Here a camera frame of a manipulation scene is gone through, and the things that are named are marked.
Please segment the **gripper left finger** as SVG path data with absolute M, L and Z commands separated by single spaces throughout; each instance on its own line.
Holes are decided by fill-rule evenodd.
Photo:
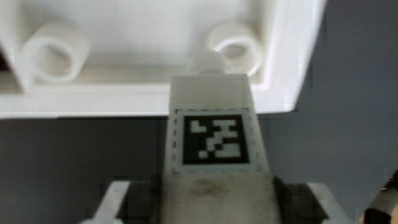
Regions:
M 157 188 L 152 181 L 115 181 L 99 209 L 79 224 L 150 224 L 155 216 Z

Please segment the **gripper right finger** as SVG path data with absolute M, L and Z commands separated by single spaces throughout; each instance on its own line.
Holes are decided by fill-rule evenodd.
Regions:
M 353 224 L 324 183 L 287 183 L 274 178 L 283 224 Z

